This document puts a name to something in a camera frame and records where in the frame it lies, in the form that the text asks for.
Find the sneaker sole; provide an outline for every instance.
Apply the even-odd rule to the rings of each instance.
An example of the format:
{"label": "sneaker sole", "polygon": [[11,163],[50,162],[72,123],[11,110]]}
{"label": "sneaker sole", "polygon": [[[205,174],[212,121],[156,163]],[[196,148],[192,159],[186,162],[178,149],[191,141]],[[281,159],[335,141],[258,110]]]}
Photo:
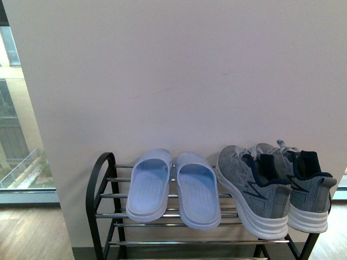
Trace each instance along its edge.
{"label": "sneaker sole", "polygon": [[216,164],[216,176],[219,183],[234,198],[239,218],[249,233],[255,237],[268,240],[281,239],[288,234],[288,216],[283,218],[259,217],[250,209],[239,189],[222,175],[218,163]]}
{"label": "sneaker sole", "polygon": [[288,225],[307,233],[323,233],[327,230],[328,212],[316,213],[300,210],[290,204]]}

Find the gray sneaker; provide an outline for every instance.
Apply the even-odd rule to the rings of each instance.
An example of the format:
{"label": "gray sneaker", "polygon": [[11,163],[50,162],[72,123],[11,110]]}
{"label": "gray sneaker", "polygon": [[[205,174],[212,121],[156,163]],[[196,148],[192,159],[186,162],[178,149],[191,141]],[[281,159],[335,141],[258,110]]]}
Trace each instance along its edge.
{"label": "gray sneaker", "polygon": [[262,239],[279,239],[288,233],[288,179],[280,179],[272,155],[256,162],[250,152],[237,146],[222,150],[216,164],[216,176],[235,200],[244,227]]}
{"label": "gray sneaker", "polygon": [[325,232],[330,208],[329,190],[336,185],[336,179],[320,170],[316,152],[299,152],[295,147],[287,147],[282,140],[277,143],[279,148],[258,144],[256,150],[258,156],[262,153],[274,155],[279,174],[292,183],[288,225],[308,233]]}

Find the rack shelf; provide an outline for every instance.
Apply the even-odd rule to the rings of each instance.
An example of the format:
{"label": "rack shelf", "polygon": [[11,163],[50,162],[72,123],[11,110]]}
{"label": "rack shelf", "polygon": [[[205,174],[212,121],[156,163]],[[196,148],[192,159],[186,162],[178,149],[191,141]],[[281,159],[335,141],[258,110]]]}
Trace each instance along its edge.
{"label": "rack shelf", "polygon": [[[97,187],[101,167],[105,162],[108,162],[107,170],[102,176],[101,183]],[[287,244],[293,253],[293,259],[307,260],[316,243],[319,234],[309,234],[303,250],[300,252],[292,238],[287,235],[284,239],[278,240],[192,240],[192,241],[143,241],[132,242],[127,241],[125,238],[125,228],[172,228],[172,227],[186,227],[183,223],[124,223],[123,219],[127,218],[125,208],[121,205],[121,199],[126,199],[126,193],[119,192],[119,183],[130,182],[130,178],[118,178],[117,169],[119,168],[132,168],[133,165],[117,165],[113,153],[103,153],[96,161],[93,171],[91,173],[87,194],[86,194],[86,212],[91,230],[94,250],[97,260],[106,260],[111,246],[117,246],[118,257],[117,259],[127,259],[127,248],[132,246],[182,246],[182,245],[255,245],[255,250],[252,257],[248,258],[218,258],[218,259],[271,259],[266,249],[266,245],[270,244]],[[106,186],[111,184],[112,193],[105,194]],[[170,194],[169,198],[178,198],[177,194]],[[219,194],[219,198],[231,198],[229,194]],[[111,213],[98,213],[99,205],[103,199],[113,199],[114,209]],[[238,215],[234,207],[222,207],[222,218],[224,219],[237,219]],[[180,218],[178,208],[168,208],[166,213],[161,219],[177,219]],[[100,233],[98,228],[97,219],[111,219],[110,228],[106,239],[105,246],[102,247]],[[221,223],[219,226],[241,226],[241,223]],[[113,235],[117,231],[119,240],[113,241]]]}

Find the balcony railing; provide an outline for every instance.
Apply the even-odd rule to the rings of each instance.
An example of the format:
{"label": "balcony railing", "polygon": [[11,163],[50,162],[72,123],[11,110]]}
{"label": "balcony railing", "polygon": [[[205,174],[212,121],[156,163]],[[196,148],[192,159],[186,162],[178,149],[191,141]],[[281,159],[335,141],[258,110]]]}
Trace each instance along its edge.
{"label": "balcony railing", "polygon": [[36,148],[0,181],[0,189],[6,189],[15,182],[18,176],[21,175],[39,156],[40,150]]}

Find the light blue slipper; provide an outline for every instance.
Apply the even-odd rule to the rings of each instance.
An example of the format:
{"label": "light blue slipper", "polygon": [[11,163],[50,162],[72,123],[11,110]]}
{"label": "light blue slipper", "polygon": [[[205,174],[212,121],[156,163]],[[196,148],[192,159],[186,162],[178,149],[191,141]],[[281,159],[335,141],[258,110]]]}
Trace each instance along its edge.
{"label": "light blue slipper", "polygon": [[176,161],[179,214],[193,229],[209,230],[221,222],[216,175],[207,160],[194,152],[183,152]]}
{"label": "light blue slipper", "polygon": [[146,152],[135,164],[132,173],[126,213],[137,222],[160,218],[168,204],[172,156],[165,149]]}

